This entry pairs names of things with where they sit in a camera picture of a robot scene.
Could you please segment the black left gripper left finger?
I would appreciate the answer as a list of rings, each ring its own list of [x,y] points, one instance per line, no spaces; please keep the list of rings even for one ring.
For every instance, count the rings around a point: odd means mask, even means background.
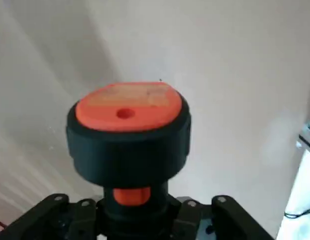
[[[91,198],[52,194],[0,231],[0,240],[96,240],[102,234]]]

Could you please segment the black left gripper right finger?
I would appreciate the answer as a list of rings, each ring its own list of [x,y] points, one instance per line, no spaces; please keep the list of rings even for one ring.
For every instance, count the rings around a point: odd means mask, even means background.
[[[190,197],[181,202],[171,240],[272,240],[273,237],[232,197],[217,195],[211,204]]]

